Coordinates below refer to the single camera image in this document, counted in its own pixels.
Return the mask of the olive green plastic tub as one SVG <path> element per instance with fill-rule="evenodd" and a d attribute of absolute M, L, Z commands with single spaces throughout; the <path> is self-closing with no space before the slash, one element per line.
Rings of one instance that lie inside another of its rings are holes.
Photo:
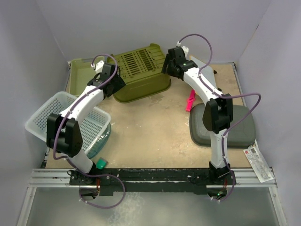
<path fill-rule="evenodd" d="M 147 47 L 112 56 L 126 84 L 113 95 L 120 103 L 142 99 L 171 86 L 170 76 L 161 72 L 166 55 L 158 44 L 151 43 Z"/>

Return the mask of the light green plastic basket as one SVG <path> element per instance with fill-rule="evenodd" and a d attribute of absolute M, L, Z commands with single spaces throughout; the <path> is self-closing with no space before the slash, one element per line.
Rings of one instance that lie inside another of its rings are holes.
<path fill-rule="evenodd" d="M 96 75 L 91 67 L 93 58 L 74 59 L 70 65 L 69 86 L 71 95 L 78 97 L 87 86 L 87 83 Z"/>

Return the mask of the large grey plastic tub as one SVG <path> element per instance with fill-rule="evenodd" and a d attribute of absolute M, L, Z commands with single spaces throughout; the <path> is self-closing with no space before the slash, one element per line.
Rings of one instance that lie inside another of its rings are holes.
<path fill-rule="evenodd" d="M 204 104 L 195 105 L 190 111 L 189 125 L 192 141 L 199 146 L 210 147 L 210 134 L 204 127 L 202 118 L 205 110 Z M 249 109 L 242 105 L 233 106 L 233 121 L 237 123 L 248 113 Z M 256 129 L 253 117 L 249 114 L 242 122 L 228 133 L 228 148 L 246 149 L 254 144 Z"/>

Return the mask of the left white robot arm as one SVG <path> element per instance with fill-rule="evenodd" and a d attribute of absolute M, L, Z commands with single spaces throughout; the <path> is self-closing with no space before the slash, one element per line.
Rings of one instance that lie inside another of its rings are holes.
<path fill-rule="evenodd" d="M 47 119 L 47 147 L 53 150 L 53 154 L 63 154 L 62 158 L 81 172 L 80 179 L 87 185 L 96 181 L 100 170 L 82 148 L 80 125 L 95 106 L 126 85 L 116 64 L 100 61 L 95 72 L 96 75 L 72 105 L 59 114 L 50 114 Z"/>

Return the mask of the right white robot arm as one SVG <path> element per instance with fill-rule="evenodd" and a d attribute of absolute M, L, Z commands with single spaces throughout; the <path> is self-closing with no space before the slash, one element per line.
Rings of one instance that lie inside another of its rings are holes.
<path fill-rule="evenodd" d="M 204 127 L 210 134 L 211 159 L 209 179 L 220 184 L 225 179 L 235 184 L 235 174 L 230 169 L 227 151 L 227 129 L 233 121 L 233 102 L 229 94 L 216 89 L 201 73 L 198 65 L 186 59 L 184 48 L 178 46 L 168 50 L 162 73 L 181 79 L 195 90 L 205 104 L 202 117 Z"/>

